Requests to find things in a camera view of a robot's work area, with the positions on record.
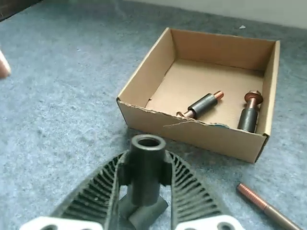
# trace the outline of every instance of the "torn cardboard edge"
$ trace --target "torn cardboard edge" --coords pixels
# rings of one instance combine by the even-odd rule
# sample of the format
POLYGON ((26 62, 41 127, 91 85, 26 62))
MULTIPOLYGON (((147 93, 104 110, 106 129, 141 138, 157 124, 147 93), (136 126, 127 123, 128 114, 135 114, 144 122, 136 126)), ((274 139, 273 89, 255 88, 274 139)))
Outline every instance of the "torn cardboard edge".
POLYGON ((261 155, 261 153, 263 151, 265 143, 269 139, 269 136, 266 135, 266 134, 261 135, 261 134, 256 134, 256 133, 248 133, 248 132, 243 131, 243 130, 232 129, 232 128, 227 128, 225 126, 220 126, 219 124, 207 124, 207 123, 204 123, 202 121, 194 120, 192 118, 176 117, 176 116, 172 116, 172 115, 165 114, 165 113, 162 113, 162 112, 148 110, 146 108, 143 108, 143 107, 140 107, 140 106, 137 106, 137 105, 130 105, 129 103, 125 103, 125 102, 121 101, 119 98, 117 98, 117 104, 118 104, 118 106, 120 108, 120 111, 121 111, 122 115, 123 114, 127 114, 127 112, 125 111, 126 109, 129 109, 129 110, 132 110, 132 111, 133 110, 140 111, 141 115, 140 116, 136 116, 135 117, 136 118, 135 121, 131 121, 132 116, 124 116, 123 115, 126 124, 134 124, 133 126, 129 126, 131 128, 134 128, 134 129, 137 129, 137 130, 141 130, 141 131, 143 131, 145 133, 155 133, 155 134, 160 135, 160 136, 162 136, 164 138, 169 138, 169 139, 172 139, 172 140, 175 140, 175 141, 185 142, 187 144, 191 144, 193 146, 196 146, 196 147, 199 147, 199 148, 202 148, 202 149, 206 149, 206 150, 209 150, 209 151, 212 151, 212 152, 216 152, 218 154, 223 154, 223 155, 235 157, 237 159, 244 160, 244 161, 247 161, 247 162, 250 162, 250 163, 255 163, 258 160, 259 156, 261 155), (162 123, 162 124, 160 122, 155 122, 155 126, 157 125, 157 123, 159 123, 159 125, 157 125, 156 128, 158 128, 160 130, 160 132, 158 132, 158 131, 154 131, 153 132, 151 129, 146 128, 145 125, 144 125, 144 122, 151 123, 150 119, 144 118, 144 116, 146 116, 146 114, 160 115, 160 116, 163 117, 163 119, 159 119, 159 120, 168 120, 168 119, 170 119, 172 122, 167 122, 167 123, 162 123), (221 132, 222 132, 223 129, 228 129, 228 130, 231 130, 231 131, 235 131, 236 133, 239 133, 239 134, 244 134, 244 135, 247 134, 247 135, 249 135, 251 137, 252 136, 259 137, 259 138, 257 138, 257 143, 261 143, 261 146, 260 146, 259 149, 257 148, 256 152, 258 154, 255 157, 253 157, 253 154, 251 154, 250 158, 246 158, 246 157, 242 157, 241 156, 242 151, 234 151, 234 152, 238 153, 237 155, 235 155, 235 154, 228 154, 226 151, 223 151, 223 150, 212 149, 212 148, 210 148, 209 145, 206 148, 206 147, 204 147, 201 144, 193 143, 193 141, 187 141, 187 140, 179 139, 179 138, 174 136, 175 133, 177 133, 176 130, 171 131, 170 133, 173 133, 171 135, 167 131, 167 130, 171 130, 171 129, 174 129, 174 128, 178 129, 178 127, 180 127, 180 126, 183 127, 183 126, 186 126, 186 125, 189 125, 189 124, 197 124, 200 127, 214 127, 214 128, 220 129, 221 132))

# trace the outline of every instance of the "copper rod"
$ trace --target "copper rod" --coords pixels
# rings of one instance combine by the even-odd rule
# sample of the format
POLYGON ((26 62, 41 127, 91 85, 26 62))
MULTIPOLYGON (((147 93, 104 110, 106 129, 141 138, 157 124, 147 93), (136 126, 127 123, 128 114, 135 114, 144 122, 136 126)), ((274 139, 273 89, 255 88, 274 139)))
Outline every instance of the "copper rod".
POLYGON ((246 198, 248 198, 253 204, 258 206, 269 218, 282 226, 285 230, 303 230, 294 224, 289 218, 283 215, 280 211, 278 211, 275 207, 263 200, 246 185, 240 183, 237 186, 237 190, 246 198))

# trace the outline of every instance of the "carpet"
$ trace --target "carpet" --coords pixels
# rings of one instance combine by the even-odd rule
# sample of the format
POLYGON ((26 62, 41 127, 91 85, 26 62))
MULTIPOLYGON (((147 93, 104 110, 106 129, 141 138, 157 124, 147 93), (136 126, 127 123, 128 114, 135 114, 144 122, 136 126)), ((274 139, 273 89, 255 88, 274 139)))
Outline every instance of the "carpet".
MULTIPOLYGON (((45 0, 0 23, 0 229, 49 215, 129 148, 115 98, 166 27, 281 41, 272 136, 256 164, 167 140, 247 230, 280 229, 236 193, 242 181, 307 226, 307 30, 121 0, 45 0)), ((169 201, 169 188, 162 189, 169 201)), ((166 230, 170 208, 152 229, 166 230)))

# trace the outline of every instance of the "black cylinder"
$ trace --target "black cylinder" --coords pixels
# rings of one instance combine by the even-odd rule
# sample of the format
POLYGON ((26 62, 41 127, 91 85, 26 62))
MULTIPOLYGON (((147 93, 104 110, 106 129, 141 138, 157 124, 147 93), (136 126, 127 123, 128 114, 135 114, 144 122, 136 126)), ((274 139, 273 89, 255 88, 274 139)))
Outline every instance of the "black cylinder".
POLYGON ((167 209, 168 204, 159 197, 157 203, 149 207, 138 208, 130 217, 129 221, 136 230, 147 230, 158 219, 158 217, 167 209))
POLYGON ((200 98, 197 102, 188 107, 188 110, 192 110, 195 114, 195 119, 200 117, 203 113, 212 109, 217 104, 217 99, 212 93, 200 98))
POLYGON ((131 172, 127 197, 136 206, 155 204, 160 194, 160 177, 165 158, 165 141, 155 135, 136 135, 126 163, 131 172))
POLYGON ((246 108, 242 110, 238 124, 238 129, 254 133, 256 128, 258 112, 254 108, 246 108))
POLYGON ((137 209, 138 207, 133 205, 126 195, 119 201, 119 215, 122 216, 124 219, 128 219, 129 216, 131 216, 132 213, 134 213, 137 209))

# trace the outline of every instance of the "copper bolt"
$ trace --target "copper bolt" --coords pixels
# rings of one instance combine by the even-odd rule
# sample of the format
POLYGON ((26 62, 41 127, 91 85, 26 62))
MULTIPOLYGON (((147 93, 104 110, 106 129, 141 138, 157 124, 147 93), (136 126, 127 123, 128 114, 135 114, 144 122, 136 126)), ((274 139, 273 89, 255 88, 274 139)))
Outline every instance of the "copper bolt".
POLYGON ((249 199, 253 204, 258 206, 268 217, 282 226, 285 230, 303 230, 294 224, 285 215, 279 212, 275 207, 264 201, 246 185, 240 183, 236 188, 242 195, 249 199))
POLYGON ((258 104, 263 102, 263 97, 258 90, 251 90, 244 97, 247 102, 246 108, 252 109, 256 108, 258 104))

